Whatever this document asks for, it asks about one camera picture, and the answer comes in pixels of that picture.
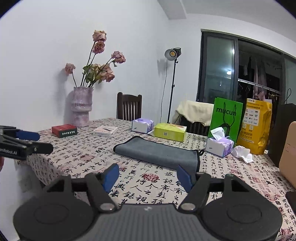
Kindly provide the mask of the person's left hand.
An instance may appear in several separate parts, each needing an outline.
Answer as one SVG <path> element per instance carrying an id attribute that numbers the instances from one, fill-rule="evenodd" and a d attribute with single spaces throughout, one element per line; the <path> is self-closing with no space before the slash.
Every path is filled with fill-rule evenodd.
<path id="1" fill-rule="evenodd" d="M 4 157 L 0 157 L 0 171 L 3 169 Z"/>

